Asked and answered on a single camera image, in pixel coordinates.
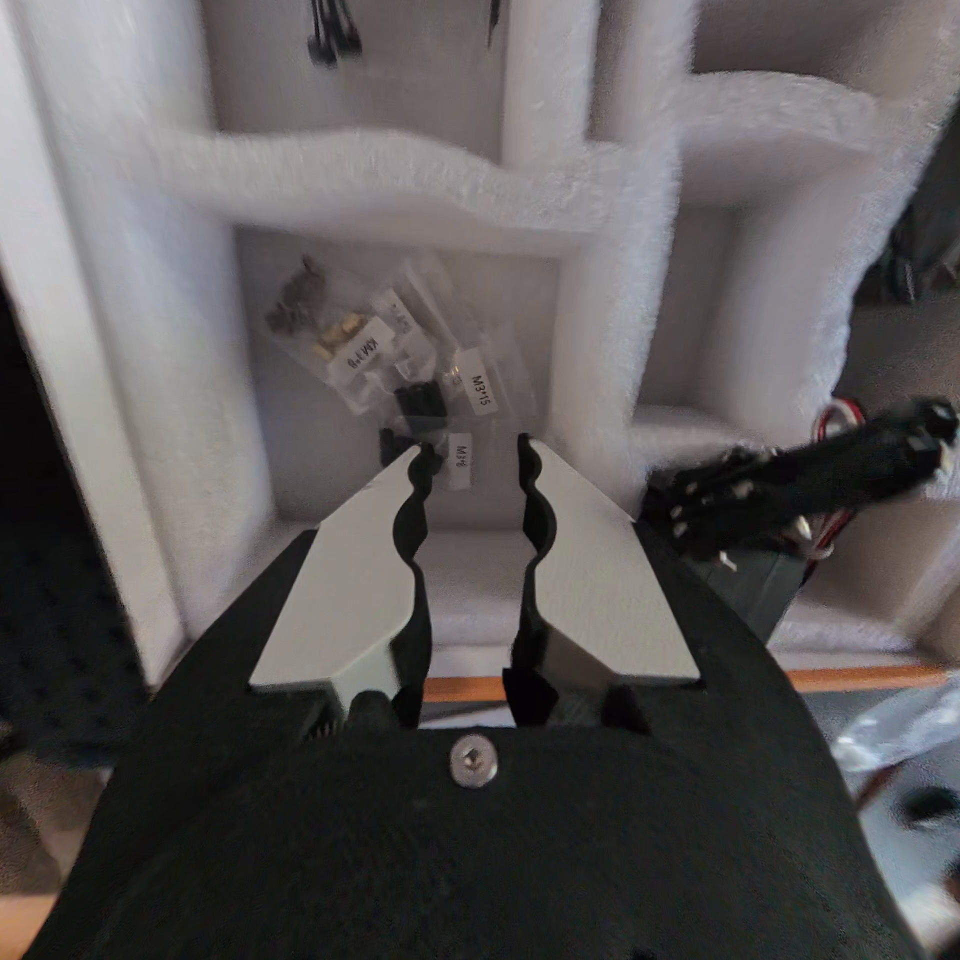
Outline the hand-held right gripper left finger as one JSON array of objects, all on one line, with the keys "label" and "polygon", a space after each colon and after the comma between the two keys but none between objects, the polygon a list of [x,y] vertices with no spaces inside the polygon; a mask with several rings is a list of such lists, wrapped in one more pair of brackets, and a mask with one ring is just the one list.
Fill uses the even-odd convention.
[{"label": "hand-held right gripper left finger", "polygon": [[383,697],[419,726],[431,663],[426,499],[442,460],[415,443],[322,520],[248,679],[252,693],[318,691],[336,718]]}]

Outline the small black part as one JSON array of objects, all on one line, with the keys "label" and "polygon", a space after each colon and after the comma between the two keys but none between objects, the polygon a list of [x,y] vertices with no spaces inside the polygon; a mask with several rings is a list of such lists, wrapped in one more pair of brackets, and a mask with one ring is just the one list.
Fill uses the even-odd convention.
[{"label": "small black part", "polygon": [[916,788],[899,797],[896,811],[907,829],[935,830],[958,822],[959,794],[947,786]]}]

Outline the white foam-lined kit box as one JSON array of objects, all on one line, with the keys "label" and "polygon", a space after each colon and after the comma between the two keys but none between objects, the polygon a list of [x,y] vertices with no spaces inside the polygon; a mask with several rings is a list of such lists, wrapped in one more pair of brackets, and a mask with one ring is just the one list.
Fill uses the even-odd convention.
[{"label": "white foam-lined kit box", "polygon": [[958,92],[958,2],[2,2],[2,271],[147,683],[377,471],[265,339],[437,253],[534,423],[645,475],[803,441]]}]

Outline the clear plastic bag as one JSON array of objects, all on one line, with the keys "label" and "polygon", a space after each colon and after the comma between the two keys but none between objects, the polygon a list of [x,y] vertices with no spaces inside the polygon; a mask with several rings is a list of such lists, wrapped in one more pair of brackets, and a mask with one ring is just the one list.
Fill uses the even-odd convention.
[{"label": "clear plastic bag", "polygon": [[832,741],[839,768],[867,774],[897,766],[959,739],[959,675],[910,688],[855,717]]}]

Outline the black servo bracket assembly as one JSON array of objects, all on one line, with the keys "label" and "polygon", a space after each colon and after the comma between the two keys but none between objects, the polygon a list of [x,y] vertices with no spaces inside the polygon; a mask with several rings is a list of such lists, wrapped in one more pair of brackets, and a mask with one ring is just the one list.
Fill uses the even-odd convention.
[{"label": "black servo bracket assembly", "polygon": [[918,490],[953,472],[958,412],[914,397],[864,417],[836,401],[810,442],[736,446],[651,479],[636,531],[690,566],[763,643],[899,651],[958,589],[958,503]]}]

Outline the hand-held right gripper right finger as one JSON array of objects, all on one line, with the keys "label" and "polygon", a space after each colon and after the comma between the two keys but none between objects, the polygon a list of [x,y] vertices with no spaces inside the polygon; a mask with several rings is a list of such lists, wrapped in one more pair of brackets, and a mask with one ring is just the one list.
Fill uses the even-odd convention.
[{"label": "hand-held right gripper right finger", "polygon": [[534,556],[502,673],[512,719],[644,728],[637,690],[702,676],[636,522],[544,441],[519,435],[517,456]]}]

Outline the pile of labelled part bags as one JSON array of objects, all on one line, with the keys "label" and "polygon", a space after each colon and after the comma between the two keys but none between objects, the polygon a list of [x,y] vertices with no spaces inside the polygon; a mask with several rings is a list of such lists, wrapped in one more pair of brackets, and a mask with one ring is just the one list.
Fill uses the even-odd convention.
[{"label": "pile of labelled part bags", "polygon": [[484,316],[432,251],[376,282],[304,252],[261,321],[268,340],[377,428],[439,420],[478,428],[476,485],[534,426],[534,384],[508,325]]}]

